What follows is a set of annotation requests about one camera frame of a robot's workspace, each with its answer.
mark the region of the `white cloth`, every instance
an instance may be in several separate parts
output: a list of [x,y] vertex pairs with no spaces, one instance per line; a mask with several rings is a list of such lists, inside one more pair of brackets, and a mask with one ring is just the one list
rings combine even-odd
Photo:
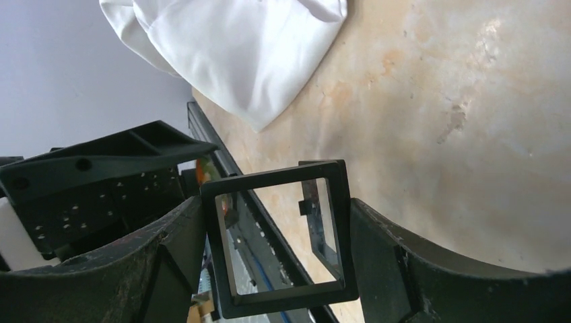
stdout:
[[277,118],[335,39],[346,0],[100,0],[121,41],[255,131]]

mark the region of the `black metal bracket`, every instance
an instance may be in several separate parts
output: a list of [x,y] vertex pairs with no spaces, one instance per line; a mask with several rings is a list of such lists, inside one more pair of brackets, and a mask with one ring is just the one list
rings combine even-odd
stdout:
[[[225,237],[224,218],[215,198],[221,194],[243,192],[268,186],[303,182],[324,178],[329,183],[334,214],[339,266],[337,281],[319,283],[289,289],[266,291],[251,295],[236,292],[228,241]],[[355,300],[359,297],[351,257],[349,237],[349,187],[345,163],[322,161],[243,176],[223,178],[207,182],[200,188],[203,208],[208,216],[206,228],[214,264],[214,273],[225,318],[237,318],[263,313],[280,312],[297,308],[323,306],[331,303]]]

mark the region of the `beige tabletop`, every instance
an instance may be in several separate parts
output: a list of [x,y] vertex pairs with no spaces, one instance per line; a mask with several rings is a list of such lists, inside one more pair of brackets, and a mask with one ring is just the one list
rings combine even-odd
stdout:
[[[195,93],[240,169],[341,158],[352,196],[445,248],[526,271],[569,267],[571,3],[348,2],[320,67],[261,133]],[[300,185],[258,194],[311,277],[330,279],[309,248]],[[358,301],[332,308],[363,322]]]

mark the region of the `gray wall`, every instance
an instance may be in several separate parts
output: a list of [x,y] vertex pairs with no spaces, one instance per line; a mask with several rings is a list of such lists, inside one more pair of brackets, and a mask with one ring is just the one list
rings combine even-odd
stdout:
[[0,58],[0,155],[158,119],[187,127],[190,86],[124,47],[97,0],[0,1]]

